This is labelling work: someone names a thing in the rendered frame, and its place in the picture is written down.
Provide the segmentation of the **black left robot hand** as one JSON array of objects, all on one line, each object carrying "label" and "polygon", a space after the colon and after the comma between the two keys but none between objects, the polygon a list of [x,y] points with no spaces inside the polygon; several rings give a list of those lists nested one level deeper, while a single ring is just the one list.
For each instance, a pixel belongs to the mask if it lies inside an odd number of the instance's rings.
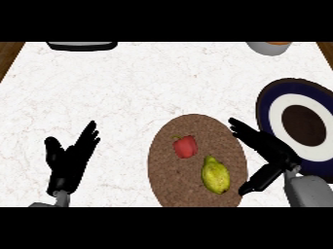
[{"label": "black left robot hand", "polygon": [[63,149],[59,140],[50,136],[44,139],[46,162],[51,169],[47,193],[65,191],[69,195],[77,191],[84,170],[99,144],[96,122],[90,122],[82,130],[80,139],[68,149]]}]

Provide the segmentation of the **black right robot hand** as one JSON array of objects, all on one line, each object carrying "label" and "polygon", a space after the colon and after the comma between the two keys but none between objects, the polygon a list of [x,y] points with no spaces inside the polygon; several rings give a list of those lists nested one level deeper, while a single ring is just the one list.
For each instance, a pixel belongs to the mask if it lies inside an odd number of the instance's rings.
[{"label": "black right robot hand", "polygon": [[267,164],[239,188],[239,195],[243,196],[251,192],[263,192],[280,174],[286,170],[292,171],[301,165],[302,158],[274,135],[265,131],[257,131],[234,118],[229,119],[229,123],[233,136],[257,151],[267,161]]}]

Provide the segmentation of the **navy white brown plate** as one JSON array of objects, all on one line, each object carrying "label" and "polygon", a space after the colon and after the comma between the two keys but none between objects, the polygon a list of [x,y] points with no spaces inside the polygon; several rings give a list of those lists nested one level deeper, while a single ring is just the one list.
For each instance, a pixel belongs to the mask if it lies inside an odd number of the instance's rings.
[{"label": "navy white brown plate", "polygon": [[304,79],[277,80],[258,95],[255,118],[302,158],[301,174],[333,184],[333,92]]}]

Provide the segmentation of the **yellow-green pear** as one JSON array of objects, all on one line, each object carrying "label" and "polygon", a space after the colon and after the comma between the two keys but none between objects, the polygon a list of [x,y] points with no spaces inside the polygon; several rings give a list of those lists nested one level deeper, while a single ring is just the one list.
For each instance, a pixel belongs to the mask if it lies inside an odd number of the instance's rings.
[{"label": "yellow-green pear", "polygon": [[212,193],[223,195],[230,190],[230,171],[214,156],[203,159],[201,180]]}]

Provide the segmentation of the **brown round woven placemat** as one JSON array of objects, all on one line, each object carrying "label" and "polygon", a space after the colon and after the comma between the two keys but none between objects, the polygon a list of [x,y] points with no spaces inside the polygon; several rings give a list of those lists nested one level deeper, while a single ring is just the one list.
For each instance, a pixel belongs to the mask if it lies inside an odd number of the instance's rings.
[{"label": "brown round woven placemat", "polygon": [[[195,137],[198,153],[189,159],[180,159],[175,154],[174,135]],[[206,156],[214,156],[230,171],[230,190],[223,195],[214,194],[202,184]],[[248,180],[248,161],[240,142],[220,121],[189,114],[162,126],[149,148],[147,177],[162,206],[236,207],[240,204],[239,187]]]}]

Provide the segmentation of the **red bell pepper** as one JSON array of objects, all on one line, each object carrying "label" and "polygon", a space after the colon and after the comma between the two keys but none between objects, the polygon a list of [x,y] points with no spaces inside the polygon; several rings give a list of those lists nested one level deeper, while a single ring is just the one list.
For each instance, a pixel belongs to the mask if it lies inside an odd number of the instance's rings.
[{"label": "red bell pepper", "polygon": [[172,147],[180,159],[190,158],[198,152],[195,137],[192,135],[184,137],[175,136]]}]

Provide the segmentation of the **grey bowl with orange content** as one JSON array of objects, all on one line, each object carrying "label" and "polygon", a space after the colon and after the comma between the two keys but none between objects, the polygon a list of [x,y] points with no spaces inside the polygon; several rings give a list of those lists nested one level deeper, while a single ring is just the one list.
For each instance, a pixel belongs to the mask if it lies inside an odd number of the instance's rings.
[{"label": "grey bowl with orange content", "polygon": [[263,55],[280,55],[291,47],[292,43],[248,42],[249,48]]}]

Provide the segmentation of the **black flat appliance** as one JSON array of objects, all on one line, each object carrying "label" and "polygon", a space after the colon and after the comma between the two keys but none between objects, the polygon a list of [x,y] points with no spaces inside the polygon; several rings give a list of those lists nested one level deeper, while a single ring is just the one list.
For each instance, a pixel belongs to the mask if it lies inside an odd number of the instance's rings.
[{"label": "black flat appliance", "polygon": [[69,52],[94,52],[94,51],[109,51],[116,48],[116,42],[106,42],[103,44],[90,43],[47,43],[51,50],[69,51]]}]

